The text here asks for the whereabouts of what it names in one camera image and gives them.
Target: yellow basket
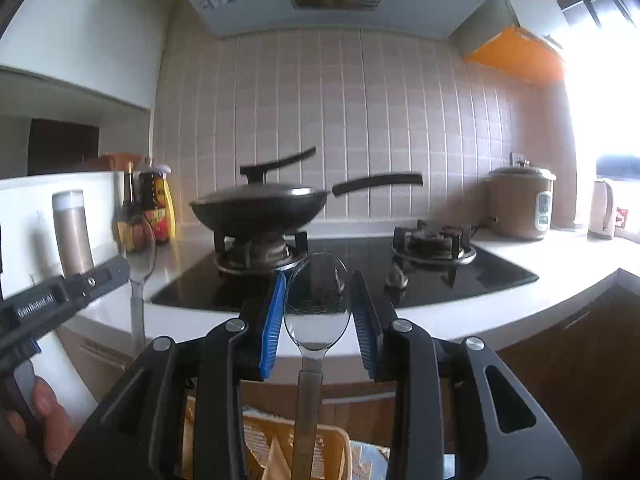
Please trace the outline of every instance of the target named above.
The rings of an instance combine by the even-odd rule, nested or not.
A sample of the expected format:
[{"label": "yellow basket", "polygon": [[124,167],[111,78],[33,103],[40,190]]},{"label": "yellow basket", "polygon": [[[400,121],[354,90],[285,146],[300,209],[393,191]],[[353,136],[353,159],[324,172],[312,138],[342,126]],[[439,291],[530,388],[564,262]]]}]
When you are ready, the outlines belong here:
[{"label": "yellow basket", "polygon": [[[187,401],[182,454],[182,475],[187,480],[193,479],[193,413],[194,402],[191,397]],[[283,471],[290,475],[294,422],[286,418],[258,413],[245,413],[242,419],[246,464],[252,480],[263,478],[278,480],[282,478]],[[274,439],[277,440],[277,446],[274,446]],[[277,464],[276,467],[273,466],[278,459],[278,452],[274,452],[274,448],[279,448],[278,452],[282,452],[280,457],[286,461],[286,466],[284,464],[279,468]],[[272,470],[277,470],[278,474],[265,475],[268,465],[271,465]],[[351,480],[351,470],[349,435],[341,428],[319,424],[311,478],[313,480]]]}]

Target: finger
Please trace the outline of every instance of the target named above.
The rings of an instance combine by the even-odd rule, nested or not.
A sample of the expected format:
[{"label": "finger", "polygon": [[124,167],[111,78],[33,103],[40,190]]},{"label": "finger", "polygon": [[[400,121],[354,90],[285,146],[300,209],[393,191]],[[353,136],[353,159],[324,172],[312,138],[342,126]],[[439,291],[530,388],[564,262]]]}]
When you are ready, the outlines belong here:
[{"label": "finger", "polygon": [[71,444],[76,432],[65,409],[58,403],[45,418],[44,425],[44,454],[55,465]]},{"label": "finger", "polygon": [[36,383],[33,387],[33,405],[40,415],[49,416],[57,404],[56,394],[51,389],[51,386],[47,384],[47,381],[40,377],[36,378]]},{"label": "finger", "polygon": [[6,412],[6,420],[9,422],[9,426],[14,428],[18,436],[27,436],[27,426],[17,412]]}]

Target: wok handle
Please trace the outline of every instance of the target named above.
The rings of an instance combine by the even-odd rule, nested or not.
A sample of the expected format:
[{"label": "wok handle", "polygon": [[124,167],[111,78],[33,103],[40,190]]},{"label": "wok handle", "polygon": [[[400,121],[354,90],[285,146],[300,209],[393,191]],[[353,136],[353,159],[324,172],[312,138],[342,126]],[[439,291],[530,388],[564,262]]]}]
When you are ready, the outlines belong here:
[{"label": "wok handle", "polygon": [[380,173],[377,175],[364,176],[347,182],[336,184],[332,192],[335,196],[344,195],[352,191],[367,189],[369,187],[392,186],[393,184],[415,184],[422,185],[421,173]]},{"label": "wok handle", "polygon": [[316,147],[309,148],[301,153],[288,156],[287,158],[279,158],[264,164],[256,164],[255,166],[240,166],[240,174],[246,176],[249,184],[262,184],[267,171],[277,170],[295,164],[300,160],[307,160],[316,154]]}]

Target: electric kettle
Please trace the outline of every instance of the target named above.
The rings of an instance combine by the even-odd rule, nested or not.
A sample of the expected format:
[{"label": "electric kettle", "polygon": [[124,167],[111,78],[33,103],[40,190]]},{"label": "electric kettle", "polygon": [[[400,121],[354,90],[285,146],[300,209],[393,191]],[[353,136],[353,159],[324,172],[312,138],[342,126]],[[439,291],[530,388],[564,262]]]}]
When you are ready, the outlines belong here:
[{"label": "electric kettle", "polygon": [[593,183],[589,235],[596,238],[613,238],[616,230],[616,203],[611,181],[599,178]]}]

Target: bottle cap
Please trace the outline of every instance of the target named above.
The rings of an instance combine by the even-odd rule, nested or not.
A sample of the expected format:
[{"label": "bottle cap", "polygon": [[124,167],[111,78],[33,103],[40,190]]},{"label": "bottle cap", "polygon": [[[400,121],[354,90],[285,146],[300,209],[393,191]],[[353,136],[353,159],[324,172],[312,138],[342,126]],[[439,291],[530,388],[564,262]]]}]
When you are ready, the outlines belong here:
[{"label": "bottle cap", "polygon": [[82,189],[55,193],[51,196],[51,204],[53,211],[66,211],[67,209],[84,207],[84,194]]}]

